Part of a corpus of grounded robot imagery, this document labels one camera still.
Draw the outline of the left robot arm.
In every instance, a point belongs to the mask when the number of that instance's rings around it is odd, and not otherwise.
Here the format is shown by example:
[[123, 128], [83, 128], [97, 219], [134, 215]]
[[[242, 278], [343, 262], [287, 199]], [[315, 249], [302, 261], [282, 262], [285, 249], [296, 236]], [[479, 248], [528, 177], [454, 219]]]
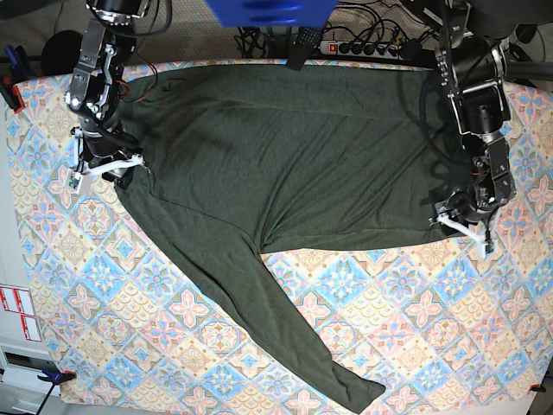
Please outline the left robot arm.
[[[439, 33], [436, 74], [424, 81], [419, 98], [423, 137], [440, 161], [470, 175], [465, 188], [453, 188], [435, 204], [431, 221], [447, 236], [464, 235], [490, 246], [499, 210], [517, 193], [509, 144], [501, 131], [511, 118], [504, 91], [505, 55], [499, 40], [488, 41], [470, 31], [470, 2], [424, 1], [421, 8]], [[451, 106], [465, 159], [441, 150], [429, 134], [426, 99], [435, 82]]]

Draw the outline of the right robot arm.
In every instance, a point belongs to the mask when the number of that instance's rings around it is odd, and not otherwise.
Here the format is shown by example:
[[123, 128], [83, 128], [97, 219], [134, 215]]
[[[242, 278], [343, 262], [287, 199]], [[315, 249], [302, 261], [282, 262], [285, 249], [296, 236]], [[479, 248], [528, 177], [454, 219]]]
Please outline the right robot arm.
[[139, 142], [126, 132], [118, 104], [130, 92], [124, 66], [136, 50], [135, 20], [147, 16], [149, 1], [89, 1], [92, 12], [65, 101], [79, 124], [71, 129], [73, 165], [66, 186], [78, 194], [100, 177], [125, 188], [133, 170], [146, 165]]

